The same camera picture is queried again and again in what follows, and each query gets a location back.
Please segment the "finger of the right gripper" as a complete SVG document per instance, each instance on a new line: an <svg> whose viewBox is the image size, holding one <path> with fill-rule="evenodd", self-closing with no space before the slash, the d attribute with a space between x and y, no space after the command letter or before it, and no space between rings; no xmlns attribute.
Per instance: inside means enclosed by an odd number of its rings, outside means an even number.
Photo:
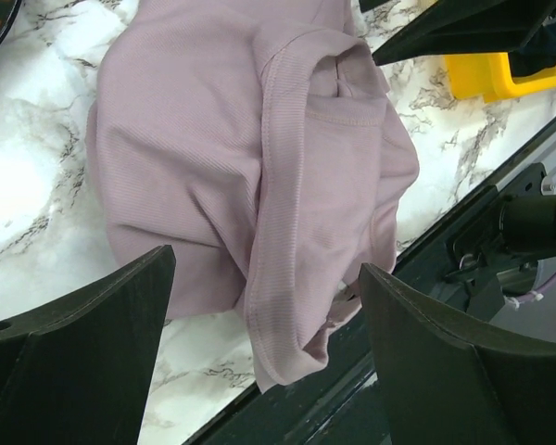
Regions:
<svg viewBox="0 0 556 445"><path fill-rule="evenodd" d="M414 57L511 52L556 9L548 0L436 1L373 52L383 66Z"/></svg>

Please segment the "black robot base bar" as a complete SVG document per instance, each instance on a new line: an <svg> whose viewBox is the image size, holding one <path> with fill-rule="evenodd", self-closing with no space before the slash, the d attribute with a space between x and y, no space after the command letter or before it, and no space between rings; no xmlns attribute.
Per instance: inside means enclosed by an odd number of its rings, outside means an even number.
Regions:
<svg viewBox="0 0 556 445"><path fill-rule="evenodd" d="M556 343L556 118L401 256L391 273L474 318ZM250 389L198 444L395 444L364 311L336 362L261 394Z"/></svg>

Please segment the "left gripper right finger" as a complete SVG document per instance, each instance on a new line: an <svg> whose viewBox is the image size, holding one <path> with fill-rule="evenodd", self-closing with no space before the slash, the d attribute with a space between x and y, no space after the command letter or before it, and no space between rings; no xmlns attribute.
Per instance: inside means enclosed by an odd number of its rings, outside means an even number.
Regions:
<svg viewBox="0 0 556 445"><path fill-rule="evenodd" d="M480 321L372 264L362 308L395 444L556 444L556 343Z"/></svg>

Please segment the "mauve tank top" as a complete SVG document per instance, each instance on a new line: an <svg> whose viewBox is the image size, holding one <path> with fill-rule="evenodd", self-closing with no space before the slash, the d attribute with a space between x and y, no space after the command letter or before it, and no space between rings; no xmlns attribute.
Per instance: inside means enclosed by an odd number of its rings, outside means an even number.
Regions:
<svg viewBox="0 0 556 445"><path fill-rule="evenodd" d="M169 317L238 312L261 390L326 367L419 171L348 1L140 2L86 151L117 261L172 246Z"/></svg>

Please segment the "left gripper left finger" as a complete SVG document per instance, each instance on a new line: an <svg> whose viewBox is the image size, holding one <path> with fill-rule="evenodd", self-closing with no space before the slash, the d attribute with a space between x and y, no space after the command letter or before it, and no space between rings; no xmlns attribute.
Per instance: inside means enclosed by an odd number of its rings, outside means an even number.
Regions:
<svg viewBox="0 0 556 445"><path fill-rule="evenodd" d="M0 444L134 444L175 270L154 248L0 321Z"/></svg>

